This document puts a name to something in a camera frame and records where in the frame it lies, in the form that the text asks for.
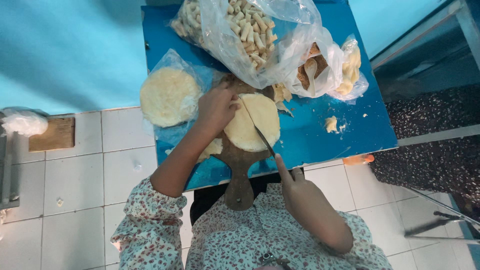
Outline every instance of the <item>white tile floor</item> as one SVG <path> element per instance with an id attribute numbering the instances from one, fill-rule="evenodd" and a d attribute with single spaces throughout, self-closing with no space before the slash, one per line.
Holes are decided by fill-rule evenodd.
<path id="1" fill-rule="evenodd" d="M 15 143 L 12 175 L 20 182 L 21 206 L 7 212 L 0 241 L 2 270 L 118 269 L 118 251 L 109 238 L 124 216 L 131 189 L 156 168 L 154 140 L 143 132 L 139 108 L 75 117 L 73 149 L 28 153 L 27 140 Z M 403 237 L 405 228 L 433 220 L 435 205 L 376 181 L 368 166 L 332 161 L 309 169 L 306 178 L 323 190 L 335 209 L 365 220 L 374 243 L 395 270 L 475 269 L 466 245 Z M 192 239 L 193 192 L 185 196 L 188 205 L 180 230 L 184 260 Z M 450 204 L 448 195 L 432 196 Z M 448 224 L 427 235 L 459 237 L 462 232 L 458 224 Z"/>

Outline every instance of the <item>blue wall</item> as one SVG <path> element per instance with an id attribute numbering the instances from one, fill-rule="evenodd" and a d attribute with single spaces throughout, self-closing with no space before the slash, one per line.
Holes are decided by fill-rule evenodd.
<path id="1" fill-rule="evenodd" d="M 440 4 L 350 0 L 369 57 Z M 145 0 L 0 0 L 0 108 L 62 114 L 138 106 L 146 77 L 141 5 Z"/>
<path id="2" fill-rule="evenodd" d="M 445 0 L 349 0 L 370 59 L 444 2 Z"/>

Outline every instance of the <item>floral blouse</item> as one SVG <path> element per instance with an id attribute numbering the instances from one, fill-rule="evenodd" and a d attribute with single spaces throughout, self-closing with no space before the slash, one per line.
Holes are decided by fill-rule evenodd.
<path id="1" fill-rule="evenodd" d="M 193 225 L 186 269 L 251 270 L 262 266 L 265 253 L 288 259 L 293 270 L 392 269 L 359 216 L 338 212 L 354 238 L 350 252 L 339 255 L 288 213 L 281 190 L 281 184 L 269 184 L 246 211 L 230 210 L 222 196 Z M 150 178 L 132 190 L 126 217 L 110 239 L 120 251 L 120 270 L 183 269 L 179 217 L 186 203 L 184 196 L 155 191 Z"/>

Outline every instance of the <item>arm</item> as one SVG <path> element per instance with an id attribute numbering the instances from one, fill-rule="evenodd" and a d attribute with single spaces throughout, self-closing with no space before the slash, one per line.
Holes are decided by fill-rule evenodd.
<path id="1" fill-rule="evenodd" d="M 279 154 L 275 155 L 275 161 L 282 178 L 282 193 L 288 212 L 321 242 L 341 254 L 347 253 L 353 245 L 352 233 L 323 192 L 305 180 L 299 168 L 293 169 L 293 180 Z"/>
<path id="2" fill-rule="evenodd" d="M 239 104 L 235 91 L 221 83 L 198 101 L 198 119 L 185 137 L 150 177 L 153 188 L 170 197 L 180 197 L 198 157 L 235 116 Z"/>
<path id="3" fill-rule="evenodd" d="M 285 208 L 306 231 L 357 269 L 390 267 L 383 251 L 372 243 L 368 227 L 360 217 L 335 211 L 299 168 L 293 169 L 292 178 L 279 154 L 275 161 L 282 178 Z"/>
<path id="4" fill-rule="evenodd" d="M 235 116 L 237 95 L 227 84 L 200 98 L 199 116 L 157 170 L 130 193 L 126 214 L 111 243 L 120 251 L 120 269 L 182 269 L 179 219 L 187 204 L 181 196 L 199 155 Z"/>

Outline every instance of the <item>floral sleeve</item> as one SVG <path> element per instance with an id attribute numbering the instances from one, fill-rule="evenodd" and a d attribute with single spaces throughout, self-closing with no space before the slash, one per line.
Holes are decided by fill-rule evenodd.
<path id="1" fill-rule="evenodd" d="M 392 269 L 383 250 L 372 243 L 372 234 L 363 219 L 338 211 L 350 227 L 353 235 L 353 247 L 342 255 L 356 269 Z"/>
<path id="2" fill-rule="evenodd" d="M 150 177 L 130 193 L 126 216 L 111 237 L 120 251 L 120 270 L 183 269 L 181 262 L 181 209 L 184 196 L 168 197 L 155 191 Z"/>

